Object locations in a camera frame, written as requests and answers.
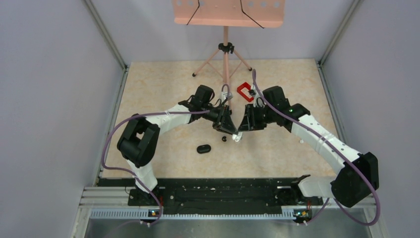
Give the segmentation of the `white earbud charging case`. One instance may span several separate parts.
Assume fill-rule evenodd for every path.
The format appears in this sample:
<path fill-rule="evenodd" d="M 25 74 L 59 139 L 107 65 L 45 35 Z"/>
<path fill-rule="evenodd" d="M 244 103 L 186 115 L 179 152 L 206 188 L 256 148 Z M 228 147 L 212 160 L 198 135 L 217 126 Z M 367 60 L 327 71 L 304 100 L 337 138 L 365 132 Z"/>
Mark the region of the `white earbud charging case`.
<path fill-rule="evenodd" d="M 238 132 L 237 134 L 233 134 L 233 135 L 232 135 L 232 139 L 233 139 L 235 142 L 240 142 L 240 141 L 241 141 L 241 139 L 242 139 L 242 136 L 243 136 L 243 133 L 240 131 L 240 132 Z"/>

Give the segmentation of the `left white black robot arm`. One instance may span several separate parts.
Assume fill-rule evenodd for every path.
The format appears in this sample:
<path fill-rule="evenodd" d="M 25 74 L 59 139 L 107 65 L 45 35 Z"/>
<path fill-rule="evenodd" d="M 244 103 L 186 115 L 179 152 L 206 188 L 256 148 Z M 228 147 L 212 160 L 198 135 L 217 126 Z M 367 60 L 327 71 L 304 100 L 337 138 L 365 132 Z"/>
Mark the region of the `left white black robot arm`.
<path fill-rule="evenodd" d="M 161 135 L 204 118 L 212 122 L 213 129 L 230 134 L 234 141 L 242 138 L 242 133 L 232 121 L 231 110 L 226 103 L 228 97 L 224 97 L 216 106 L 210 103 L 213 97 L 213 89 L 200 85 L 189 99 L 179 102 L 169 110 L 146 116 L 135 114 L 128 121 L 118 140 L 117 149 L 137 178 L 136 186 L 141 190 L 140 199 L 147 205 L 155 204 L 159 197 L 159 192 L 155 189 L 158 182 L 151 160 Z"/>

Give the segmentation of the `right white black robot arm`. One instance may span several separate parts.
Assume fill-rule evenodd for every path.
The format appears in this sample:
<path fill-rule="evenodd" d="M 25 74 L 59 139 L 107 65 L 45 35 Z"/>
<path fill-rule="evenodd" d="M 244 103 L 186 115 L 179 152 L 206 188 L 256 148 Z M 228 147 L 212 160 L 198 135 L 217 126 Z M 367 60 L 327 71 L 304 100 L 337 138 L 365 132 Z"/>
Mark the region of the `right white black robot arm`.
<path fill-rule="evenodd" d="M 263 130 L 275 123 L 310 145 L 332 167 L 336 177 L 304 176 L 290 191 L 296 204 L 310 197 L 336 199 L 351 208 L 379 188 L 378 159 L 349 147 L 326 130 L 301 104 L 291 105 L 280 86 L 263 90 L 266 103 L 247 104 L 239 131 Z"/>

